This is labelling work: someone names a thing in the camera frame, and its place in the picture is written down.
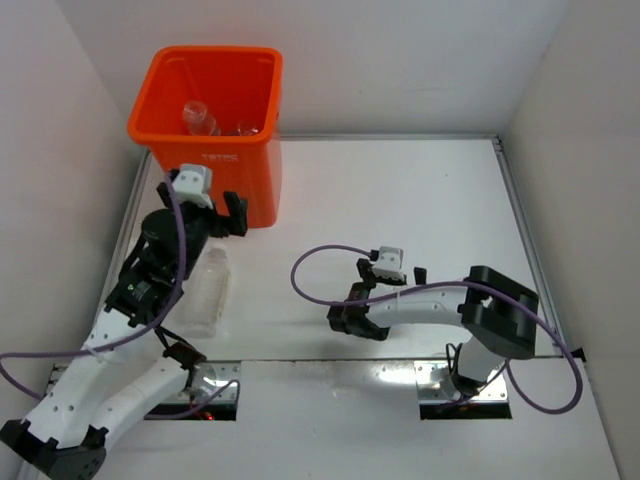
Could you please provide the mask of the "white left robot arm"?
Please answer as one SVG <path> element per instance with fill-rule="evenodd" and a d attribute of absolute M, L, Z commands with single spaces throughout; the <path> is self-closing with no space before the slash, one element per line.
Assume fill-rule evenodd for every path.
<path fill-rule="evenodd" d="M 50 479 L 92 479 L 114 443 L 171 395 L 191 387 L 206 362 L 195 346 L 162 325 L 210 238 L 243 236 L 247 201 L 223 194 L 217 212 L 206 190 L 175 181 L 159 185 L 164 204 L 144 218 L 134 247 L 83 347 L 64 353 L 69 364 L 25 417 L 7 421 L 1 441 Z M 107 398 L 148 333 L 163 350 L 138 379 Z"/>

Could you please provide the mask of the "blue label bottle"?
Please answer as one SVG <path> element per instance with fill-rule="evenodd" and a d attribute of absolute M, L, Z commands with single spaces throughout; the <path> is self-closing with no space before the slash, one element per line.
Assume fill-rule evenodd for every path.
<path fill-rule="evenodd" d="M 261 132 L 262 127 L 255 122 L 239 121 L 228 133 L 229 136 L 254 136 Z"/>

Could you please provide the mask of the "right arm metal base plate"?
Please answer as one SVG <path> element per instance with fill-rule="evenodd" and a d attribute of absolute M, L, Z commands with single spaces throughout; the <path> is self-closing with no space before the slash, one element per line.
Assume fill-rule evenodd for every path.
<path fill-rule="evenodd" d="M 418 400 L 424 405 L 446 405 L 461 401 L 460 393 L 448 379 L 448 365 L 444 359 L 416 360 L 414 373 Z M 487 385 L 467 400 L 471 404 L 507 403 L 509 394 L 503 370 L 494 369 L 487 378 Z"/>

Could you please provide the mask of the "clear bottle blue cap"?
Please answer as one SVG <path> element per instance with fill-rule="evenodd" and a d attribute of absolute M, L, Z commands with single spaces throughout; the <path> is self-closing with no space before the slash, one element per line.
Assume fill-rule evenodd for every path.
<path fill-rule="evenodd" d="M 194 136 L 219 136 L 220 128 L 208 106 L 200 101 L 187 101 L 183 107 L 182 120 L 187 131 Z"/>

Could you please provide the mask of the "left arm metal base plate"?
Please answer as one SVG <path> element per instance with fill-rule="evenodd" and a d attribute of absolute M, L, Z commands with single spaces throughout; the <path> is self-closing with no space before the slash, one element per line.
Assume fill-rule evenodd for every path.
<path fill-rule="evenodd" d="M 195 403 L 236 407 L 240 375 L 240 362 L 203 362 L 197 365 L 190 387 Z"/>

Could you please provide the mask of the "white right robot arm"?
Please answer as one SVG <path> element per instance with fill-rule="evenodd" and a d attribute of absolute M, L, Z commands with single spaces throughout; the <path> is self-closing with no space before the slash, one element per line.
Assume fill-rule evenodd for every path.
<path fill-rule="evenodd" d="M 529 360 L 536 350 L 537 324 L 528 314 L 538 310 L 539 297 L 529 288 L 487 266 L 473 266 L 463 279 L 480 289 L 463 287 L 403 294 L 408 285 L 397 254 L 381 254 L 356 263 L 361 280 L 352 285 L 347 301 L 371 300 L 390 294 L 375 304 L 332 306 L 327 319 L 333 331 L 384 341 L 393 326 L 404 324 L 462 327 L 471 337 L 454 347 L 440 385 L 451 400 L 467 400 L 488 384 L 494 369 L 506 360 Z"/>

